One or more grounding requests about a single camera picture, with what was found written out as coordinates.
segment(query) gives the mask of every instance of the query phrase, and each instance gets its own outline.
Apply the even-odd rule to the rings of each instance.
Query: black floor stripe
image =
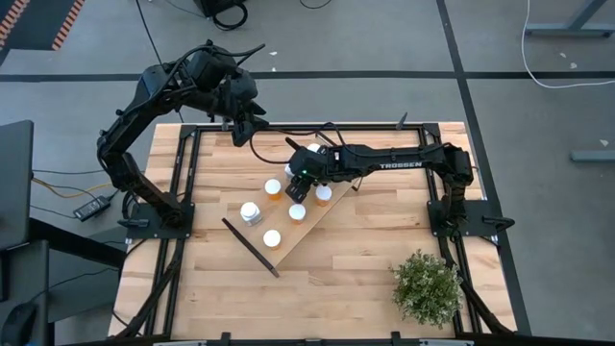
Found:
[[[0,52],[0,65],[8,49]],[[533,72],[540,80],[548,79],[615,79],[615,71]],[[527,72],[453,72],[453,71],[290,71],[252,72],[256,80],[293,79],[444,79],[454,80],[529,80]],[[0,82],[134,82],[138,73],[116,74],[3,74]]]
[[[482,176],[482,184],[485,189],[487,200],[491,203],[494,212],[499,216],[502,216],[502,207],[500,206],[500,200],[496,191],[495,182],[489,167],[489,159],[487,158],[487,152],[482,141],[482,135],[480,134],[479,120],[477,119],[476,111],[474,109],[474,103],[472,102],[472,96],[470,95],[470,88],[468,87],[468,81],[463,71],[463,64],[461,63],[461,57],[455,41],[455,34],[453,33],[453,27],[451,19],[446,8],[444,0],[436,0],[438,11],[440,12],[440,19],[442,21],[442,27],[444,28],[444,35],[449,46],[449,52],[451,53],[451,60],[453,62],[453,69],[457,76],[457,85],[459,86],[459,94],[461,96],[461,102],[463,103],[463,109],[466,113],[468,127],[470,128],[470,136],[474,143],[475,155],[480,167],[480,175]],[[521,334],[531,334],[528,321],[528,313],[526,312],[526,306],[521,294],[521,287],[519,286],[519,278],[517,276],[514,260],[512,257],[510,243],[506,232],[502,232],[499,235],[499,241],[501,244],[500,257],[502,259],[502,266],[504,268],[504,277],[506,281],[506,288],[510,296],[510,303],[512,305],[513,314],[517,324],[517,330]]]
[[[538,80],[543,79],[615,79],[615,71],[546,71],[531,72]],[[514,80],[531,79],[528,72],[464,72],[466,79]]]

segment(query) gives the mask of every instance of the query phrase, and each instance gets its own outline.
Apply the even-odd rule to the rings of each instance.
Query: wooden tabletop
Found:
[[[440,123],[443,142],[471,151],[464,124]],[[168,190],[180,124],[159,124],[146,176]],[[335,138],[335,133],[325,133]],[[348,143],[373,148],[418,145],[415,132],[345,131]],[[285,135],[258,133],[256,150],[274,161],[291,153]],[[309,145],[313,137],[293,137]],[[184,167],[191,144],[186,145]],[[391,303],[395,281],[389,267],[418,249],[439,256],[431,235],[426,203],[425,170],[391,170],[364,179],[359,192],[349,190],[278,265],[276,279],[231,234],[221,219],[238,212],[247,191],[257,191],[279,173],[278,165],[254,157],[248,145],[233,147],[229,133],[201,138],[193,202],[194,230],[186,243],[174,339],[388,338],[454,336],[453,327],[421,326],[402,321]],[[183,190],[185,175],[180,182]],[[480,179],[468,188],[468,199],[480,199]],[[439,195],[442,184],[437,180]],[[474,287],[500,321],[515,329],[497,249],[481,238],[466,237],[465,247]],[[168,257],[174,246],[169,245]],[[159,240],[147,240],[127,258],[115,311],[130,320],[152,287]],[[162,329],[166,296],[160,299],[156,332]],[[466,308],[464,330],[470,331]],[[123,329],[111,321],[110,334]]]

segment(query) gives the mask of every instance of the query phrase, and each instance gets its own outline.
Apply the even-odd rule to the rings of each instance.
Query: white cup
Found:
[[[325,207],[331,200],[332,196],[333,192],[330,187],[319,185],[316,188],[316,204],[320,207]]]
[[[288,215],[292,219],[292,222],[296,225],[300,225],[304,222],[304,218],[306,217],[306,207],[302,205],[292,205],[288,209]]]
[[[279,200],[282,197],[282,184],[276,179],[269,179],[265,183],[265,192],[267,192],[270,200]]]
[[[262,236],[262,241],[271,250],[278,250],[282,242],[282,235],[276,230],[269,230]]]

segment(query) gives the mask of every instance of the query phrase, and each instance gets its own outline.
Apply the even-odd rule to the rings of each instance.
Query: concrete floor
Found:
[[[190,0],[173,1],[195,10]],[[235,51],[266,43],[262,53],[245,63],[254,71],[453,69],[438,10],[430,0],[332,0],[318,11],[306,10],[298,1],[248,1],[245,27],[225,33],[164,1],[142,3],[165,61],[211,38]],[[534,0],[530,20],[562,21],[581,3]],[[523,70],[519,43],[525,1],[446,4],[467,71]],[[613,15],[611,1],[595,19],[608,21]],[[268,54],[274,51],[276,56]],[[532,37],[527,52],[535,70],[569,71],[571,62],[576,71],[615,70],[615,38]],[[154,63],[134,1],[88,0],[61,51],[13,50],[0,74],[140,73]],[[546,90],[527,80],[476,80],[469,85],[504,215],[517,221],[509,237],[532,332],[615,340],[615,271],[610,265],[615,255],[609,251],[615,242],[615,166],[568,159],[573,149],[603,149],[601,139],[615,145],[615,86]],[[408,121],[465,120],[455,80],[268,80],[258,81],[258,88],[258,102],[272,121],[397,120],[405,111]],[[35,121],[35,168],[97,169],[98,130],[111,124],[114,110],[131,101],[134,89],[135,83],[128,82],[0,83],[0,123]],[[206,121],[190,110],[184,118]],[[174,114],[157,120],[177,121]],[[143,166],[152,132],[153,127],[131,148]],[[81,187],[107,180],[102,174],[46,178]],[[58,201],[38,186],[32,200],[63,212],[84,202]],[[84,224],[37,210],[33,215],[92,235],[113,226],[118,205]],[[110,318],[110,309],[104,308],[65,320],[58,326],[58,340],[101,339]]]

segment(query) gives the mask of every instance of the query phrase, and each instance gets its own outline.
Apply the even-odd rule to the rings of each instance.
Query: white cable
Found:
[[[568,86],[547,86],[544,83],[541,83],[534,77],[534,75],[529,71],[528,61],[526,60],[526,29],[528,28],[529,21],[529,0],[528,0],[528,15],[526,16],[526,24],[523,26],[523,32],[521,33],[521,56],[523,57],[523,65],[526,67],[526,71],[529,76],[541,87],[550,88],[550,89],[559,89],[559,88],[568,88],[568,87],[596,87],[596,86],[606,86],[609,84],[615,84],[615,81],[606,81],[606,82],[597,82],[597,83],[578,83]]]

